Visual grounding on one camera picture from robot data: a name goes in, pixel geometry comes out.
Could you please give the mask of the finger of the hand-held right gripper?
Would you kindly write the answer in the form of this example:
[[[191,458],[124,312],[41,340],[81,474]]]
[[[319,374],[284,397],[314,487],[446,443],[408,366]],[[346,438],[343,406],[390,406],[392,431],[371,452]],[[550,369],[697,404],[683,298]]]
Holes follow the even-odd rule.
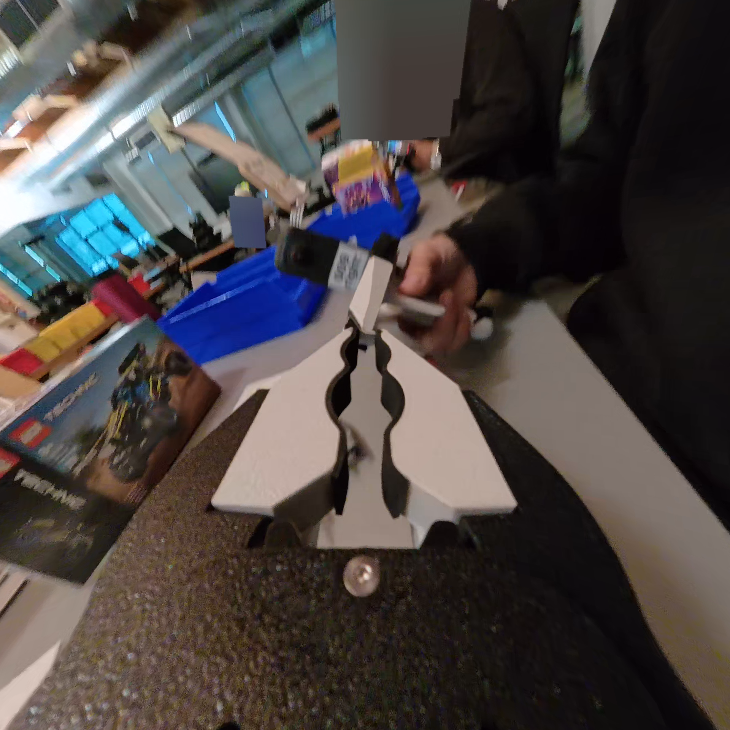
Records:
[[[349,306],[350,319],[360,333],[375,333],[379,310],[393,273],[394,265],[390,261],[380,257],[368,260]]]

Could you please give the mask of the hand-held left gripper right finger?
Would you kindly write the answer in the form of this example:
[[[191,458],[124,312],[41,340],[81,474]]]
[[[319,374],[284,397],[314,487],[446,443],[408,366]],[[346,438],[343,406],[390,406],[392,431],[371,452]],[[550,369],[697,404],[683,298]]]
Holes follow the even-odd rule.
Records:
[[[414,547],[435,524],[513,512],[517,500],[461,388],[389,332],[375,334],[375,355],[390,415],[382,497],[408,521]]]

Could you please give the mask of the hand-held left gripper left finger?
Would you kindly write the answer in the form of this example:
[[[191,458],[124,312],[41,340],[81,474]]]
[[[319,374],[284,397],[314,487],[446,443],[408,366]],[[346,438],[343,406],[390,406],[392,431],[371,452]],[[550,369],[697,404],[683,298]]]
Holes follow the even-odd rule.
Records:
[[[344,328],[296,366],[270,379],[266,393],[211,507],[270,520],[317,547],[321,522],[342,512],[348,494],[348,440],[340,416],[351,402],[357,328]]]

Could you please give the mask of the person's right forearm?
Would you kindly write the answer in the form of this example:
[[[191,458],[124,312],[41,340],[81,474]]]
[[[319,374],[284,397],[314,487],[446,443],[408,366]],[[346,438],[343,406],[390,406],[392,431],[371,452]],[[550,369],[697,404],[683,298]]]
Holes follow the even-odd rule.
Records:
[[[623,172],[590,161],[556,178],[507,186],[446,234],[472,266],[478,294],[524,294],[545,278],[585,282],[625,261]]]

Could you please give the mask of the black lego box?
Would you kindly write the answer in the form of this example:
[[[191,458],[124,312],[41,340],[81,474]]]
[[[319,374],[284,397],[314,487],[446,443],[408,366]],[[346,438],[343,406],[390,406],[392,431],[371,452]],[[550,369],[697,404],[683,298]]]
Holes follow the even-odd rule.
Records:
[[[149,318],[2,418],[1,562],[83,585],[221,395]]]

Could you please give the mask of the person's right hand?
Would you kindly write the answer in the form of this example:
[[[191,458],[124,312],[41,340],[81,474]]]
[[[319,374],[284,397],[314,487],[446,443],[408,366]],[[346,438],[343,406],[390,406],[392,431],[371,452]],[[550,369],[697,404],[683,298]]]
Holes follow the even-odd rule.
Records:
[[[477,301],[478,281],[450,237],[438,233],[413,245],[398,291],[406,297],[437,300],[445,309],[429,327],[403,319],[398,323],[426,355],[457,351],[470,340],[470,313]]]

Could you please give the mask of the blue plastic bin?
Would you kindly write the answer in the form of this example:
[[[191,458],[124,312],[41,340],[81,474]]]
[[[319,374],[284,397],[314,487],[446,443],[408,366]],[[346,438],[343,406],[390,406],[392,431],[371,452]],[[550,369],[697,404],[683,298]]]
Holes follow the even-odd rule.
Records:
[[[284,275],[277,248],[217,273],[181,299],[158,327],[199,365],[306,327],[327,294],[324,286]]]
[[[380,201],[352,214],[343,214],[340,205],[333,203],[304,227],[340,241],[355,237],[358,246],[368,250],[382,233],[401,239],[417,226],[421,192],[408,171],[399,173],[395,183],[401,207]]]

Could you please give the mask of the yellow purple cardboard box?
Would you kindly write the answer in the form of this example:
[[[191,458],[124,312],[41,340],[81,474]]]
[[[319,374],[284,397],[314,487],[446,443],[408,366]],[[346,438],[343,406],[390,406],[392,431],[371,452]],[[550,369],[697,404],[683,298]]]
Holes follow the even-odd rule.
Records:
[[[321,171],[343,216],[379,203],[402,207],[394,173],[373,141],[353,140],[326,152]]]

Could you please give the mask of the row of red yellow boxes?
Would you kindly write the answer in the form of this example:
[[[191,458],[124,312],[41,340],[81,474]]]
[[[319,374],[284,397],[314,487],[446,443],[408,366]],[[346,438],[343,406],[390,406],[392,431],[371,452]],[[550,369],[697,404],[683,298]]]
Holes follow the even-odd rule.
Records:
[[[117,315],[93,300],[45,327],[33,339],[2,355],[1,365],[18,375],[41,381],[78,358],[118,322]]]

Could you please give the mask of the person's torso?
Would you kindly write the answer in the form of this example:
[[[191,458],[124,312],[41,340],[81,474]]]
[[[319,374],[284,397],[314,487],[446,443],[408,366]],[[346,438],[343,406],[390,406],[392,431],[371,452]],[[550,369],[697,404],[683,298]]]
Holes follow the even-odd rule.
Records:
[[[617,2],[589,99],[617,262],[569,329],[728,525],[728,2]]]

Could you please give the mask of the silver ceiling duct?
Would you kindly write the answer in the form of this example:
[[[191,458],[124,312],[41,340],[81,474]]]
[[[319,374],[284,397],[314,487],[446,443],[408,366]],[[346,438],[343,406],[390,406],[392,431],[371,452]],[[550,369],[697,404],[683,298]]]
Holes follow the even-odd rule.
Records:
[[[183,106],[202,98],[313,2],[225,2],[214,12],[184,14],[139,55],[121,65],[85,100],[68,94],[42,98],[63,110],[2,172],[2,185],[19,193],[44,186],[57,194],[69,179],[119,148],[161,108],[183,123]]]

